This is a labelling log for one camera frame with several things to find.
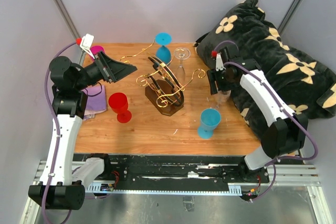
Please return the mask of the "clear wine glass front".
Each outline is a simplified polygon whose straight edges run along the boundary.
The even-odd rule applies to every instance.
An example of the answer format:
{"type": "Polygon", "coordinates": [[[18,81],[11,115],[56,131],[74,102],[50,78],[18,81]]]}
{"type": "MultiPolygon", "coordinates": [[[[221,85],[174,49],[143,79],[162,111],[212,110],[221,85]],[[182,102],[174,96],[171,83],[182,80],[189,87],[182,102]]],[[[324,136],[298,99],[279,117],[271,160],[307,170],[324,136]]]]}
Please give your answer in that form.
{"type": "Polygon", "coordinates": [[[228,101],[231,91],[218,91],[213,95],[214,101],[211,104],[212,109],[219,110],[219,108],[228,101]]]}

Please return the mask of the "clear wine glass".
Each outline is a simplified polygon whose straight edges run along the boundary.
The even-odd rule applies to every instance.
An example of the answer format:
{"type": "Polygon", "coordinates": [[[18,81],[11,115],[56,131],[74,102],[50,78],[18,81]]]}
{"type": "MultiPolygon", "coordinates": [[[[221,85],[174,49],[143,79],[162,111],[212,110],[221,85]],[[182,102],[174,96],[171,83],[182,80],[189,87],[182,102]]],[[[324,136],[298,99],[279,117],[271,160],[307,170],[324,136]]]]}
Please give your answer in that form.
{"type": "Polygon", "coordinates": [[[177,59],[177,68],[174,72],[177,80],[180,84],[182,84],[185,81],[185,69],[184,69],[184,61],[188,59],[191,55],[191,52],[187,48],[179,47],[174,50],[174,57],[177,59]]]}
{"type": "Polygon", "coordinates": [[[228,101],[231,91],[218,91],[213,95],[214,101],[211,104],[212,109],[219,110],[219,108],[228,101]]]}

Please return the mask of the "magenta plastic wine glass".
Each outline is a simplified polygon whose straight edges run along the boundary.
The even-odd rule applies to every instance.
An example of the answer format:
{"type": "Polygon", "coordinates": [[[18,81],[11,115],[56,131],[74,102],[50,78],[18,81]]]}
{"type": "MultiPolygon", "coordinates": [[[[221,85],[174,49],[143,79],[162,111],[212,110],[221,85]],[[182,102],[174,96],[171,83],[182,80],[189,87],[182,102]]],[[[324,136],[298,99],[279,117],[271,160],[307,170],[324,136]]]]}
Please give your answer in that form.
{"type": "Polygon", "coordinates": [[[102,46],[91,46],[90,47],[91,54],[89,54],[89,57],[92,61],[95,60],[95,55],[97,55],[99,52],[105,52],[104,48],[102,46]]]}

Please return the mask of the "red plastic wine glass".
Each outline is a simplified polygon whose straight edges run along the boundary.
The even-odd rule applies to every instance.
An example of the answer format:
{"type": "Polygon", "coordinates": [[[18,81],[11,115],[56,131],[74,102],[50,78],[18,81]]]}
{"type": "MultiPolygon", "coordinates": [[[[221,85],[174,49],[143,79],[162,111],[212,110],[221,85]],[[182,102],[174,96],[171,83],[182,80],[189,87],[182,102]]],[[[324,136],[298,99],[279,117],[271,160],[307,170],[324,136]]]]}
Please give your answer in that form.
{"type": "Polygon", "coordinates": [[[128,98],[124,93],[117,92],[108,99],[108,104],[120,123],[128,123],[132,118],[132,113],[128,110],[128,98]]]}

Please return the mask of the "clear wine glass back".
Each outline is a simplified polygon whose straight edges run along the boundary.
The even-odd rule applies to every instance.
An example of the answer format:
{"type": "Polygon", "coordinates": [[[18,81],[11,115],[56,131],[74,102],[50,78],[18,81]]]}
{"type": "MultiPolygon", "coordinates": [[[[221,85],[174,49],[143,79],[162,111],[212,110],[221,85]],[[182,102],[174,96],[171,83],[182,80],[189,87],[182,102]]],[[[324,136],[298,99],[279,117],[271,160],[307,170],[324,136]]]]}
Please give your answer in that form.
{"type": "Polygon", "coordinates": [[[185,69],[184,69],[184,61],[188,59],[191,55],[191,52],[187,48],[179,47],[174,50],[174,57],[177,59],[177,68],[174,72],[177,80],[180,84],[182,84],[185,81],[185,69]]]}

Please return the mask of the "blue plastic wine glass front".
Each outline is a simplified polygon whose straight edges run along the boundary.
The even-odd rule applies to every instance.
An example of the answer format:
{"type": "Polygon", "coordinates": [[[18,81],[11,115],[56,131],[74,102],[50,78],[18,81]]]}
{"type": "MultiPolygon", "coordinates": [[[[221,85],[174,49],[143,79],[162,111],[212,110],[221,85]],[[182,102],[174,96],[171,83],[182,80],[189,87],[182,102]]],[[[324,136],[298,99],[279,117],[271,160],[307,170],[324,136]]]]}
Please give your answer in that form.
{"type": "Polygon", "coordinates": [[[211,138],[221,119],[221,115],[217,110],[212,108],[205,109],[201,113],[200,126],[197,129],[199,137],[203,139],[211,138]]]}

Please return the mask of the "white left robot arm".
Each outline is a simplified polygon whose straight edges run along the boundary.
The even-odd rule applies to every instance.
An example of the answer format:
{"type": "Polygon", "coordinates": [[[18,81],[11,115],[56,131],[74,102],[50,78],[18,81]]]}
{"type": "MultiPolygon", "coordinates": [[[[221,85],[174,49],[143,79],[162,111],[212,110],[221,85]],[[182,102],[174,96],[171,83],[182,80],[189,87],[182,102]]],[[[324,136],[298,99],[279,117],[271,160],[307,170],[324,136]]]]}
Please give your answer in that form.
{"type": "Polygon", "coordinates": [[[85,115],[88,96],[84,89],[99,81],[118,82],[137,70],[136,66],[116,61],[100,51],[93,63],[82,67],[68,57],[57,56],[50,65],[47,79],[53,82],[53,131],[43,174],[31,185],[29,197],[43,209],[78,210],[85,191],[99,177],[112,175],[107,154],[93,154],[76,171],[72,160],[79,129],[85,115]]]}

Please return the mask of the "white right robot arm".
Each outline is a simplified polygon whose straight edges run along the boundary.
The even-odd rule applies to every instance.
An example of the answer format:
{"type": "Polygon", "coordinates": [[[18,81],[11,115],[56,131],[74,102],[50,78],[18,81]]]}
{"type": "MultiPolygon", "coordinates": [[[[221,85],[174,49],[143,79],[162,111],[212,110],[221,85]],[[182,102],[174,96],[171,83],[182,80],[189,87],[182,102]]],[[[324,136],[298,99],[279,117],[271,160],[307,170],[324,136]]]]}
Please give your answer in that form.
{"type": "Polygon", "coordinates": [[[211,52],[211,58],[215,67],[207,71],[210,93],[215,95],[242,87],[259,107],[268,126],[260,146],[239,164],[238,177],[250,182],[257,171],[270,162],[303,148],[308,119],[303,114],[297,115],[283,102],[267,81],[260,65],[254,59],[240,57],[233,42],[218,44],[211,52]]]}

